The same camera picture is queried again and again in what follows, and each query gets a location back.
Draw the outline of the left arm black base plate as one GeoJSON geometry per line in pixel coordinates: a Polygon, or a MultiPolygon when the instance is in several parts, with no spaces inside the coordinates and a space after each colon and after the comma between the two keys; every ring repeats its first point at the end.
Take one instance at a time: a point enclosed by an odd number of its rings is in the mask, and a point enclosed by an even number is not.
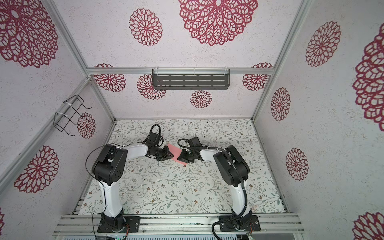
{"type": "Polygon", "coordinates": [[[117,216],[115,218],[102,215],[97,233],[137,233],[140,217],[117,216]]]}

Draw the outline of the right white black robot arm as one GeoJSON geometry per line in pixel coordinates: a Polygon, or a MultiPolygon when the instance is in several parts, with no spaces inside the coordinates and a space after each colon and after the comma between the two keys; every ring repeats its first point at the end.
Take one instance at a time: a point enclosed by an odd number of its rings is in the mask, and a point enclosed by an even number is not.
{"type": "Polygon", "coordinates": [[[234,146],[225,149],[208,146],[188,147],[181,151],[177,159],[184,163],[200,160],[216,164],[223,180],[231,187],[233,217],[239,219],[249,213],[247,180],[250,168],[234,146]]]}

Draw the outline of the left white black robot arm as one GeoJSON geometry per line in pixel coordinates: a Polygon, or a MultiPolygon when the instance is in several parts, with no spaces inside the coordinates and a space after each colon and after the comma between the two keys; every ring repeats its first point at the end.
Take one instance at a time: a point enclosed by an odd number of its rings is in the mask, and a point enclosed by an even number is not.
{"type": "Polygon", "coordinates": [[[99,148],[101,151],[92,166],[92,174],[101,186],[105,208],[103,214],[109,218],[117,218],[124,213],[119,196],[119,180],[124,174],[127,160],[153,156],[162,162],[174,157],[168,146],[161,148],[136,143],[128,146],[106,144],[99,148]]]}

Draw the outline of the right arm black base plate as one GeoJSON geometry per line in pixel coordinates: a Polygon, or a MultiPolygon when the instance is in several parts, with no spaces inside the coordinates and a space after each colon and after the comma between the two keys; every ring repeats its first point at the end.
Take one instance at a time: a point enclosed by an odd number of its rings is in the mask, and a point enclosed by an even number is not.
{"type": "Polygon", "coordinates": [[[256,215],[252,213],[237,220],[220,224],[221,232],[259,232],[261,225],[256,215]]]}

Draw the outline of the pink square paper sheet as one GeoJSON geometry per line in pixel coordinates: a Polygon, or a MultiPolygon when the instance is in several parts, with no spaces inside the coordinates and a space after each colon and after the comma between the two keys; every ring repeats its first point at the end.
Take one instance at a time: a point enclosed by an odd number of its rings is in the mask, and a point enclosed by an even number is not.
{"type": "Polygon", "coordinates": [[[179,149],[178,147],[171,145],[171,144],[167,144],[167,147],[169,148],[170,152],[174,156],[172,158],[172,160],[185,167],[187,165],[187,163],[178,160],[178,157],[181,155],[182,150],[179,149]]]}

